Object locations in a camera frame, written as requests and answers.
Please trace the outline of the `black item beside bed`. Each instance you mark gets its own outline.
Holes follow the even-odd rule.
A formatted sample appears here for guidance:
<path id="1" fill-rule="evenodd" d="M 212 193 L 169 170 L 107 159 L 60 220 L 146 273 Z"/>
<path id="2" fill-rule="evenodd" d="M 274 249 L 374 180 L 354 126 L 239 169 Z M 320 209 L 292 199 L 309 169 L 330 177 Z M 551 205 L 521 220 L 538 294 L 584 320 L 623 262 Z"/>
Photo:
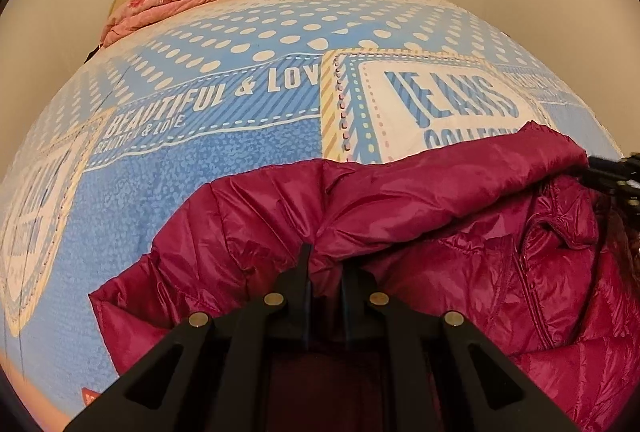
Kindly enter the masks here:
<path id="1" fill-rule="evenodd" d="M 96 48 L 94 48 L 92 51 L 90 51 L 89 54 L 87 54 L 87 57 L 86 57 L 84 63 L 87 63 L 88 61 L 90 61 L 98 53 L 98 51 L 101 48 L 102 47 L 99 45 L 99 46 L 96 46 Z"/>

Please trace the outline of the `blue pink bed blanket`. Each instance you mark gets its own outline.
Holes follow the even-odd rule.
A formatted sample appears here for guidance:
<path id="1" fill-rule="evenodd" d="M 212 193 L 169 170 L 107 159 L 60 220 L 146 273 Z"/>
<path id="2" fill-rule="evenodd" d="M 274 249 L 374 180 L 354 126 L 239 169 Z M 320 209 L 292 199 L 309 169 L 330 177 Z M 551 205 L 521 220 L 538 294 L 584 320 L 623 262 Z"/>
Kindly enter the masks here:
<path id="1" fill-rule="evenodd" d="M 40 429 L 64 429 L 115 377 L 89 294 L 206 181 L 528 121 L 620 156 L 574 90 L 448 0 L 217 0 L 142 28 L 78 69 L 3 178 L 2 370 Z"/>

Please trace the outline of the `magenta puffer jacket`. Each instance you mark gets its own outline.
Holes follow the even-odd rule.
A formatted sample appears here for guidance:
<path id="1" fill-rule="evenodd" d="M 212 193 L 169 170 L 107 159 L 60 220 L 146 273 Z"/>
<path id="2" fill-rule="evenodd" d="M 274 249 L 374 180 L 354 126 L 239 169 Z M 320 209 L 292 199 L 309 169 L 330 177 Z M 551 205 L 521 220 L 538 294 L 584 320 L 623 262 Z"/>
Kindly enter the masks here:
<path id="1" fill-rule="evenodd" d="M 310 245 L 314 292 L 362 256 L 415 311 L 460 311 L 583 431 L 639 391 L 639 236 L 579 181 L 585 151 L 528 123 L 384 165 L 311 160 L 198 188 L 151 251 L 90 294 L 118 372 L 194 311 L 267 294 Z"/>

